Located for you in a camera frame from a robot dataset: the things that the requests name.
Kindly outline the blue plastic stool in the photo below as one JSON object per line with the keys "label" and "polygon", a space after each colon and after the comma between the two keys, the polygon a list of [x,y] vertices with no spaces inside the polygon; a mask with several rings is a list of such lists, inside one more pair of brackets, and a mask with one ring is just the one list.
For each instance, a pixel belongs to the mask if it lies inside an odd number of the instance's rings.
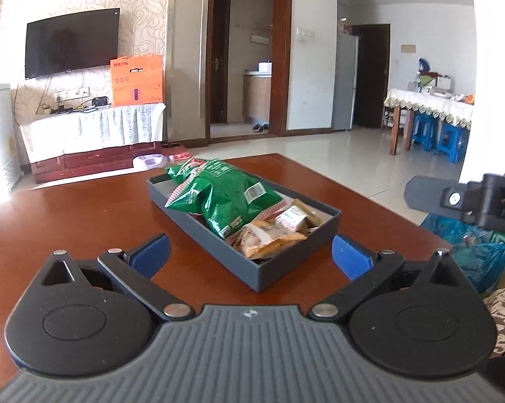
{"label": "blue plastic stool", "polygon": [[469,131],[465,127],[457,127],[444,122],[437,139],[435,154],[444,153],[449,161],[457,163],[465,153]]}
{"label": "blue plastic stool", "polygon": [[425,113],[416,114],[413,119],[411,142],[421,145],[430,152],[436,148],[438,119]]}

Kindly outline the green snack bag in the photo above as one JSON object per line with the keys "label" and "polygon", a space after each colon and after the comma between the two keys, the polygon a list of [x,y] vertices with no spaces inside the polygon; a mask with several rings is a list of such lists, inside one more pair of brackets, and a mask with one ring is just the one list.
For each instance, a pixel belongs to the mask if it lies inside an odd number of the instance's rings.
{"label": "green snack bag", "polygon": [[202,217],[222,239],[234,236],[258,216],[285,207],[271,186],[219,159],[190,158],[165,171],[177,184],[165,207]]}

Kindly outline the blue plastic bag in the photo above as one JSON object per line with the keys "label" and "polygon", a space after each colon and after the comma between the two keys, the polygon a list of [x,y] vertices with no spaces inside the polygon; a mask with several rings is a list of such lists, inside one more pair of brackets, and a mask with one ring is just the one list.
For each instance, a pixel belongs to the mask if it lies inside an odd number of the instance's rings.
{"label": "blue plastic bag", "polygon": [[489,293],[505,269],[505,234],[428,214],[420,227],[452,245],[451,255],[480,294]]}

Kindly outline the tv cabinet with white cloth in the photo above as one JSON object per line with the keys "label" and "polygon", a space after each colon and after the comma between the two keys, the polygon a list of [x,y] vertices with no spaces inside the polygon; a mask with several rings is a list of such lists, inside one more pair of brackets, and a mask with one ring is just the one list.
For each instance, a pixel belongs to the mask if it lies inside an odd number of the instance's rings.
{"label": "tv cabinet with white cloth", "polygon": [[105,106],[21,125],[35,182],[130,168],[137,156],[159,153],[165,108],[163,103]]}

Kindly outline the olive gold snack packet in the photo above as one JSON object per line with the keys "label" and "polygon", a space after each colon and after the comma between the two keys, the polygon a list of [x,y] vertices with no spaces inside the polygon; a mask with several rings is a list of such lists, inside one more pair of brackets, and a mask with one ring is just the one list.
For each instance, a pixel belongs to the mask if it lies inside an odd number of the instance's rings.
{"label": "olive gold snack packet", "polygon": [[311,230],[320,227],[321,224],[322,220],[318,212],[299,199],[294,199],[287,209],[275,217],[276,226],[304,235],[308,235]]}

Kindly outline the white air conditioner unit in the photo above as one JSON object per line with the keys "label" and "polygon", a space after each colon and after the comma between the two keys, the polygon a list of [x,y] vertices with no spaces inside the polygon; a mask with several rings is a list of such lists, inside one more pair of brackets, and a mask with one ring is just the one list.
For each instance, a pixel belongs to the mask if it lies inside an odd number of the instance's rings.
{"label": "white air conditioner unit", "polygon": [[0,169],[8,192],[22,176],[14,124],[10,85],[0,84]]}

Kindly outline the purple white bottle on floor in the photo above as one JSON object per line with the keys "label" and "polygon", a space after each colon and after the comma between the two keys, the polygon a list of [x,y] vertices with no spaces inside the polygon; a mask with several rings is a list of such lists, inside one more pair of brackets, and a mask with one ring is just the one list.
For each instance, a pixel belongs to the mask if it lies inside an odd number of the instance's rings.
{"label": "purple white bottle on floor", "polygon": [[154,168],[163,168],[169,158],[163,154],[139,155],[133,158],[132,166],[136,171],[147,171]]}

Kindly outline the black television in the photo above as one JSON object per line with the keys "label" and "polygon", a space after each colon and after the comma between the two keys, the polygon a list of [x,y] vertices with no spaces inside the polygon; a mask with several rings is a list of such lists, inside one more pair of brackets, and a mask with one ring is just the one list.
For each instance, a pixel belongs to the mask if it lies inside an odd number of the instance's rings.
{"label": "black television", "polygon": [[28,23],[26,79],[109,64],[118,57],[119,16],[107,8]]}

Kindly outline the grey shallow box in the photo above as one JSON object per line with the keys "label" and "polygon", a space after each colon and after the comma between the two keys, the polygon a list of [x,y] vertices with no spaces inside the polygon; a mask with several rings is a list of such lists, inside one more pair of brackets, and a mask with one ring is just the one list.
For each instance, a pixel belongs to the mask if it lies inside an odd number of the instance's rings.
{"label": "grey shallow box", "polygon": [[293,271],[307,258],[330,242],[337,233],[341,212],[337,208],[308,198],[263,177],[254,177],[245,190],[252,202],[272,190],[281,201],[232,231],[225,225],[217,233],[203,214],[178,211],[167,206],[185,184],[178,185],[167,176],[152,177],[148,190],[152,202],[184,233],[200,245],[232,275],[256,292]]}

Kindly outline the black router box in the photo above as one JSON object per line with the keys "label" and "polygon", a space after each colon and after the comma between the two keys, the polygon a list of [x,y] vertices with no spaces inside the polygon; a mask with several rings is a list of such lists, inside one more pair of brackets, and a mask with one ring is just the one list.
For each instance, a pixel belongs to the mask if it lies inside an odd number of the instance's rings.
{"label": "black router box", "polygon": [[109,99],[106,96],[94,97],[91,104],[96,107],[109,105]]}

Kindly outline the tan peanut bag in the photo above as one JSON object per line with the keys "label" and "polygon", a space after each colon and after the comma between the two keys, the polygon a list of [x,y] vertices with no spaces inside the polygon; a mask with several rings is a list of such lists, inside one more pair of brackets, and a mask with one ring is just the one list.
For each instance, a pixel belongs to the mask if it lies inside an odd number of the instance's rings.
{"label": "tan peanut bag", "polygon": [[308,238],[297,232],[275,225],[275,221],[255,220],[239,232],[232,247],[248,260],[267,260],[284,249]]}

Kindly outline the grey refrigerator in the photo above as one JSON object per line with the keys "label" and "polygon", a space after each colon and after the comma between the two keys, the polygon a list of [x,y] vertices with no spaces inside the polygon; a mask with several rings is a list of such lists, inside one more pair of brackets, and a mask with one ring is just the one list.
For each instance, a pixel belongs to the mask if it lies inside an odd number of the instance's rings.
{"label": "grey refrigerator", "polygon": [[333,92],[333,131],[352,129],[359,38],[339,32]]}

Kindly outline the orange cardboard box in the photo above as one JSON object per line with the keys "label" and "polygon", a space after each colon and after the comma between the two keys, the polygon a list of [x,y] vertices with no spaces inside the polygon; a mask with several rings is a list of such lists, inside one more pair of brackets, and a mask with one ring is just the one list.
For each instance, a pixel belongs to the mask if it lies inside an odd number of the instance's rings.
{"label": "orange cardboard box", "polygon": [[146,105],[162,103],[162,55],[123,56],[109,62],[112,82],[112,105]]}

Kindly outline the dining table with lace cloth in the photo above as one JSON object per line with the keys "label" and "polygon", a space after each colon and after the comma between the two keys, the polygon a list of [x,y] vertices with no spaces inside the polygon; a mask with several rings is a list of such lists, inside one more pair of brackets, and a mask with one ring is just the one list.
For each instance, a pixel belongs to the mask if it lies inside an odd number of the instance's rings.
{"label": "dining table with lace cloth", "polygon": [[384,127],[387,127],[389,110],[393,112],[389,154],[396,155],[398,139],[401,134],[402,111],[405,111],[403,146],[406,150],[410,150],[412,148],[413,119],[416,114],[425,113],[437,118],[439,134],[444,122],[457,127],[465,127],[470,133],[472,116],[476,107],[463,101],[456,101],[452,97],[446,98],[403,89],[391,89],[384,99]]}

